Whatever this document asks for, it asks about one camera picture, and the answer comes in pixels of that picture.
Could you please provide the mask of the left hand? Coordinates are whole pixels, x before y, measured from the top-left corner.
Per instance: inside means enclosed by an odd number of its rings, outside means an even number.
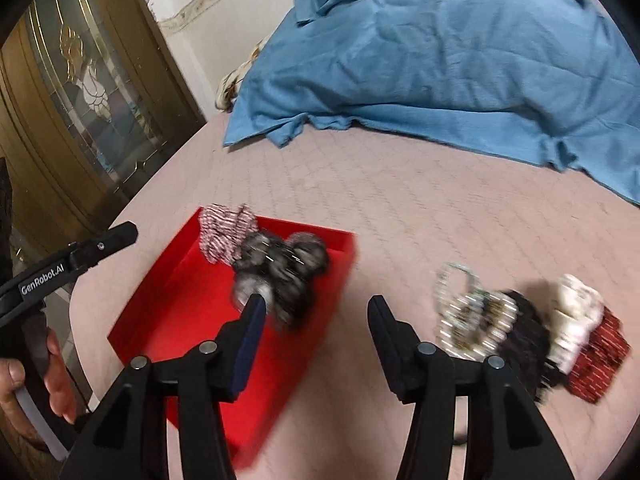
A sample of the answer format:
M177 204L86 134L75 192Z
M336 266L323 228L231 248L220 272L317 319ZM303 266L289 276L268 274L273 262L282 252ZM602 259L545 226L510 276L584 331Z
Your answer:
M77 402L58 337L34 340L35 354L22 337L1 341L1 411L13 429L60 460L77 440Z

